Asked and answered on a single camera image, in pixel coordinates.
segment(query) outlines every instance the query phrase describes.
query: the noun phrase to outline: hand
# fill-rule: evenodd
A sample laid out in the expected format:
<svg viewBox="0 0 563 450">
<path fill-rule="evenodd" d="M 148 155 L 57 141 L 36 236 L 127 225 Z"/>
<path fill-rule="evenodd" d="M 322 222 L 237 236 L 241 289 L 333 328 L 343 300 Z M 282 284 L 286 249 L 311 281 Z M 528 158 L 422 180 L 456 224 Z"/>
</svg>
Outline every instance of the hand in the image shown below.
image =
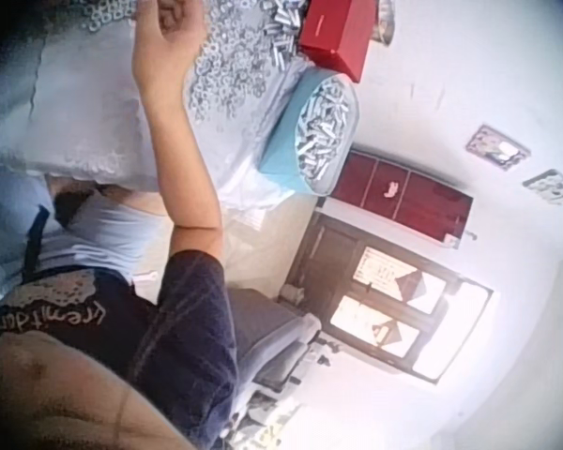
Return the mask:
<svg viewBox="0 0 563 450">
<path fill-rule="evenodd" d="M 202 0 L 139 0 L 133 76 L 147 109 L 179 107 L 183 83 L 206 39 Z"/>
</svg>

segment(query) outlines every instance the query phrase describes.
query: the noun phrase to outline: dark red cabinet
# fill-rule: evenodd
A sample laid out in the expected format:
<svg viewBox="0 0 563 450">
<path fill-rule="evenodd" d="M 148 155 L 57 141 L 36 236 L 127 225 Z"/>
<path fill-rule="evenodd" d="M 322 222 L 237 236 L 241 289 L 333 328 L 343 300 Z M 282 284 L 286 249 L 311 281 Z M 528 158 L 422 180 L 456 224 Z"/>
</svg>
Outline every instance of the dark red cabinet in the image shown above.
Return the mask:
<svg viewBox="0 0 563 450">
<path fill-rule="evenodd" d="M 331 196 L 354 206 L 361 206 L 376 165 L 376 159 L 351 152 Z"/>
<path fill-rule="evenodd" d="M 352 153 L 333 198 L 458 247 L 473 199 L 422 173 Z"/>
<path fill-rule="evenodd" d="M 436 241 L 461 239 L 473 199 L 419 173 L 411 173 L 395 220 Z"/>
<path fill-rule="evenodd" d="M 394 164 L 377 164 L 363 209 L 385 218 L 394 218 L 404 193 L 409 171 Z"/>
</svg>

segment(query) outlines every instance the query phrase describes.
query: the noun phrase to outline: white wall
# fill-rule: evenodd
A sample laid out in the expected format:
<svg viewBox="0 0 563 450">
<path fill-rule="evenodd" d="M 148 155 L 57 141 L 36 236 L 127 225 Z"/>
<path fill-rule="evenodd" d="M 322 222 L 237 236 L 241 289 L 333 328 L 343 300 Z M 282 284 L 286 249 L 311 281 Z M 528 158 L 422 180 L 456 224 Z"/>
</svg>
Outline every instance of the white wall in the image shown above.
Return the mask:
<svg viewBox="0 0 563 450">
<path fill-rule="evenodd" d="M 391 369 L 381 370 L 357 353 L 341 352 L 333 355 L 332 367 L 316 367 L 299 390 L 299 399 L 310 407 L 308 416 L 327 424 L 324 429 L 330 432 L 323 436 L 339 440 L 340 435 L 342 443 L 360 439 L 354 448 L 363 450 L 409 449 L 424 445 L 438 432 L 450 434 L 496 389 L 527 343 L 549 298 L 557 256 L 481 202 L 468 227 L 479 239 L 465 239 L 458 250 L 440 247 L 345 203 L 328 200 L 323 211 L 473 278 L 500 295 L 436 387 Z M 305 429 L 293 444 L 311 443 L 311 439 L 316 435 Z M 328 444 L 310 448 L 328 448 Z"/>
<path fill-rule="evenodd" d="M 435 389 L 345 353 L 317 367 L 303 386 L 309 407 L 291 423 L 288 449 L 450 449 L 451 433 L 502 382 L 539 324 L 563 260 L 563 206 L 521 186 L 548 169 L 563 172 L 563 2 L 395 3 L 394 41 L 370 46 L 357 86 L 356 143 L 472 195 L 467 229 L 479 240 L 443 249 L 348 205 L 330 201 L 324 211 L 500 298 Z M 527 146 L 532 158 L 502 172 L 465 152 L 484 123 Z"/>
<path fill-rule="evenodd" d="M 455 442 L 457 450 L 563 450 L 563 264 L 513 370 Z"/>
</svg>

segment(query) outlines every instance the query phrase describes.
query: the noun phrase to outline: dark blue t-shirt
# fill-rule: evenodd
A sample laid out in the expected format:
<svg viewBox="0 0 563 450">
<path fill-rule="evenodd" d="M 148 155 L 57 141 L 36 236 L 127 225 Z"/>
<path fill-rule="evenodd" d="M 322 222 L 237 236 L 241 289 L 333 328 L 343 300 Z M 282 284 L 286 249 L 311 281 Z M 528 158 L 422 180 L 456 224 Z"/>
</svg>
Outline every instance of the dark blue t-shirt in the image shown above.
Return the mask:
<svg viewBox="0 0 563 450">
<path fill-rule="evenodd" d="M 95 268 L 21 286 L 0 302 L 0 335 L 32 330 L 112 370 L 198 448 L 211 448 L 230 417 L 236 339 L 223 268 L 204 252 L 169 260 L 156 305 Z"/>
</svg>

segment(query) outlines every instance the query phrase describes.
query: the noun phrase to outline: pile of metal parts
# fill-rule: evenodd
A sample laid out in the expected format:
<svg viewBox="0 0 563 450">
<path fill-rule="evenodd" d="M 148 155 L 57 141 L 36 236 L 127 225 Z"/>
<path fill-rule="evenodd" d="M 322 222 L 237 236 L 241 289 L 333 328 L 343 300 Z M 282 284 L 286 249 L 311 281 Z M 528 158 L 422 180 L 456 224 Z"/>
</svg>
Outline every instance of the pile of metal parts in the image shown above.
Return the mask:
<svg viewBox="0 0 563 450">
<path fill-rule="evenodd" d="M 290 60 L 297 55 L 297 44 L 302 24 L 307 14 L 307 0 L 263 0 L 261 9 L 270 14 L 271 23 L 265 33 L 273 37 L 271 60 L 279 71 L 285 71 Z"/>
<path fill-rule="evenodd" d="M 263 23 L 250 26 L 243 18 L 258 0 L 210 0 L 210 35 L 194 65 L 188 107 L 197 122 L 211 109 L 236 118 L 248 96 L 266 92 L 269 39 Z"/>
<path fill-rule="evenodd" d="M 339 156 L 350 111 L 344 84 L 325 80 L 303 108 L 297 124 L 298 167 L 313 190 Z"/>
<path fill-rule="evenodd" d="M 82 22 L 82 28 L 90 33 L 96 33 L 102 26 L 111 22 L 129 19 L 135 14 L 137 0 L 74 0 L 73 4 L 84 7 L 86 19 Z"/>
</svg>

